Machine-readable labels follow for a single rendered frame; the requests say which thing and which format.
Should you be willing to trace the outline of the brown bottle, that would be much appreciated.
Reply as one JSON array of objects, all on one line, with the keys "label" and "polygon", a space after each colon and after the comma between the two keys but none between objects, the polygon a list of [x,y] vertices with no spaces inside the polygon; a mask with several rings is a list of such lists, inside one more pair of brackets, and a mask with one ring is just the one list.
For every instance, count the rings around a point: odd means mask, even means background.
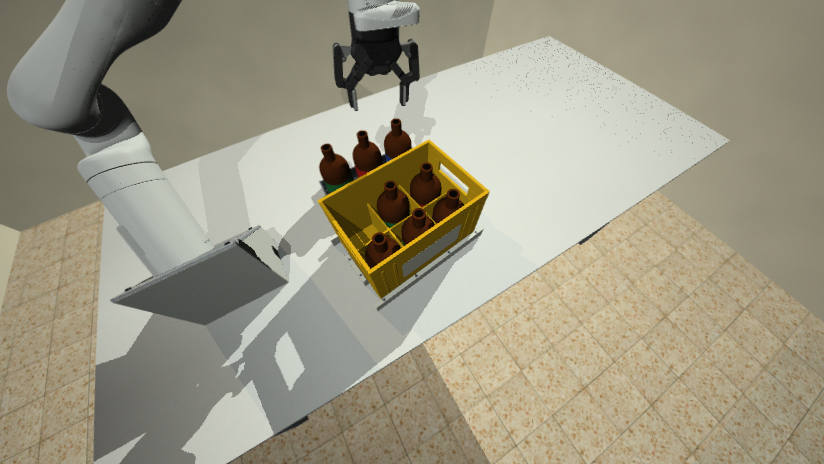
[{"label": "brown bottle", "polygon": [[324,157],[320,161],[319,171],[329,193],[354,180],[347,160],[335,154],[331,144],[323,144],[320,149]]},{"label": "brown bottle", "polygon": [[433,226],[435,226],[434,222],[426,216],[424,209],[414,209],[412,216],[407,218],[402,225],[401,234],[403,246],[407,245]]},{"label": "brown bottle", "polygon": [[377,211],[383,222],[391,228],[410,215],[409,200],[404,192],[397,189],[393,180],[384,183],[384,190],[378,197]]},{"label": "brown bottle", "polygon": [[[433,208],[432,219],[438,224],[446,217],[464,206],[459,200],[460,192],[457,189],[449,189],[446,197],[440,199]],[[459,202],[458,202],[459,201]]]},{"label": "brown bottle", "polygon": [[365,259],[369,268],[372,269],[399,249],[401,248],[394,239],[386,237],[382,232],[375,233],[365,251]]},{"label": "brown bottle", "polygon": [[386,162],[412,149],[410,136],[402,130],[401,120],[391,120],[391,130],[384,139]]},{"label": "brown bottle", "polygon": [[427,162],[421,164],[420,173],[412,179],[410,184],[410,196],[421,208],[441,196],[441,182],[432,171],[432,164]]},{"label": "brown bottle", "polygon": [[369,141],[365,130],[357,132],[358,144],[354,147],[352,157],[358,178],[383,165],[379,147]]}]

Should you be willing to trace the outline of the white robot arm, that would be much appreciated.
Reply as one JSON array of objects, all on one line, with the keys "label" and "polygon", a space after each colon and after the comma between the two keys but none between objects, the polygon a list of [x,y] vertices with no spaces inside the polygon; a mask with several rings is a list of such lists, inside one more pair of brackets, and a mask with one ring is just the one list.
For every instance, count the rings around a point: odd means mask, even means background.
[{"label": "white robot arm", "polygon": [[[78,163],[79,173],[153,277],[214,245],[158,166],[125,103],[101,83],[119,55],[165,28],[181,1],[66,0],[7,84],[19,117],[74,136],[88,157]],[[416,3],[347,2],[358,31],[420,22]]]}]

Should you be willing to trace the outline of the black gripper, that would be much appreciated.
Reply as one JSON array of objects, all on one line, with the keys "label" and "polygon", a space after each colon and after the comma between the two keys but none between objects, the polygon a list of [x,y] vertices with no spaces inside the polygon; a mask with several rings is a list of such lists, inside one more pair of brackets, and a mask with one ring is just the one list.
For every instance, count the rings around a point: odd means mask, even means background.
[{"label": "black gripper", "polygon": [[[356,90],[359,81],[366,74],[388,75],[393,70],[400,82],[400,104],[406,106],[409,100],[409,85],[420,79],[418,45],[413,39],[399,42],[399,27],[372,31],[355,29],[353,13],[349,12],[352,43],[351,46],[333,44],[334,76],[338,88],[345,88],[351,108],[358,111]],[[383,43],[386,41],[386,43]],[[369,42],[369,43],[366,43]],[[405,74],[396,63],[402,51],[409,60],[409,73]],[[348,55],[356,61],[347,78],[343,78],[343,62]],[[358,64],[357,64],[358,63]],[[402,71],[401,71],[402,70]]]}]

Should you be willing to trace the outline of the yellow crate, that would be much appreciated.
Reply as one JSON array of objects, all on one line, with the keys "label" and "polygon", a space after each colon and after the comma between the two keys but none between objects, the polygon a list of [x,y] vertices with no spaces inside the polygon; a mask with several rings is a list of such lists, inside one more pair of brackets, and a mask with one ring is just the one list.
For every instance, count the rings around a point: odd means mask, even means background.
[{"label": "yellow crate", "polygon": [[[441,196],[422,207],[435,226],[403,246],[402,225],[412,216],[414,209],[421,208],[410,196],[410,184],[420,173],[421,164],[425,162],[433,165],[432,173],[441,182]],[[468,193],[440,170],[441,164],[469,188]],[[377,211],[378,197],[385,191],[384,183],[388,180],[396,182],[397,189],[408,197],[410,206],[410,215],[391,228],[383,222]],[[440,199],[446,197],[449,189],[457,189],[460,192],[459,200],[464,206],[437,224],[432,219],[433,208]],[[383,298],[471,234],[475,230],[489,193],[490,191],[466,170],[432,141],[427,140],[339,188],[333,205],[332,227],[340,241],[343,239],[341,243],[377,295]],[[365,251],[372,241],[372,236],[377,232],[394,239],[401,249],[370,269],[365,259]]]}]

